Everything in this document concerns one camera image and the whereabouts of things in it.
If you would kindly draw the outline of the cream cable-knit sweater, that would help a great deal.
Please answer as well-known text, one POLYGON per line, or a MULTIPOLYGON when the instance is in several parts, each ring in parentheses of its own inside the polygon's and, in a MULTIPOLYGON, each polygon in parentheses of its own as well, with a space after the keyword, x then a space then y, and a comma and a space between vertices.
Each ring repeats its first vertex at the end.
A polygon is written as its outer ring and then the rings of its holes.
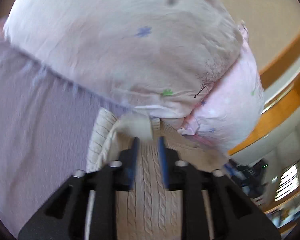
POLYGON ((223 154, 181 136, 159 119, 131 114, 118 119, 101 108, 89 142, 88 172, 98 171, 117 159, 134 137, 140 138, 133 189, 116 194, 118 239, 181 238, 182 194, 164 188, 158 154, 160 136, 165 138, 166 146, 199 170, 212 172, 227 160, 223 154))

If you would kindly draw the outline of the lavender bed sheet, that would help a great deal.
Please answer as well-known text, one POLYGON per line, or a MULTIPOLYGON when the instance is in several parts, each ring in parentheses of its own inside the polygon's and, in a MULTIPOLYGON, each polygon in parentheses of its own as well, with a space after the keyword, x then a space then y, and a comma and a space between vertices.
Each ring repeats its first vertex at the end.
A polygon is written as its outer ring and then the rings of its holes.
POLYGON ((61 183, 85 169, 98 111, 126 112, 0 41, 0 227, 16 237, 61 183))

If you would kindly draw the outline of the pink floral pillow right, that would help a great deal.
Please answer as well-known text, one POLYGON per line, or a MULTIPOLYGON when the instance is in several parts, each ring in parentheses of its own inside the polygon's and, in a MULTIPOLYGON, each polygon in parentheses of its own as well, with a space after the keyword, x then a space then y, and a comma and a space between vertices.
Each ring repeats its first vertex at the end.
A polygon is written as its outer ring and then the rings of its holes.
POLYGON ((244 22, 238 29, 243 37, 238 59, 178 129, 179 134, 219 153, 228 153, 245 141, 264 109, 263 88, 249 47, 249 32, 244 22))

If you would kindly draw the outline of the wooden frame window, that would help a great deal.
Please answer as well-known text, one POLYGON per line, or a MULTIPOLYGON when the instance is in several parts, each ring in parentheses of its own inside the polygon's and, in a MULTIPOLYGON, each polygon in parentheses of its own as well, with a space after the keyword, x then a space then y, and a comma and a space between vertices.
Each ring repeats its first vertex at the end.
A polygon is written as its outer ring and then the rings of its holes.
POLYGON ((267 98, 264 110, 249 137, 230 155, 261 141, 300 107, 300 33, 259 73, 267 98))

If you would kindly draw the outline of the pink tree-print pillow left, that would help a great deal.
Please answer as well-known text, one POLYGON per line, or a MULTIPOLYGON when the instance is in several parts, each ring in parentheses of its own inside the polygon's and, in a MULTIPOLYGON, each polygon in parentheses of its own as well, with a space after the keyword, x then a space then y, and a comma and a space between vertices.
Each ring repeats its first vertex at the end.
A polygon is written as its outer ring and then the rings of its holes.
POLYGON ((15 0, 10 45, 120 105, 184 118, 238 59, 220 0, 15 0))

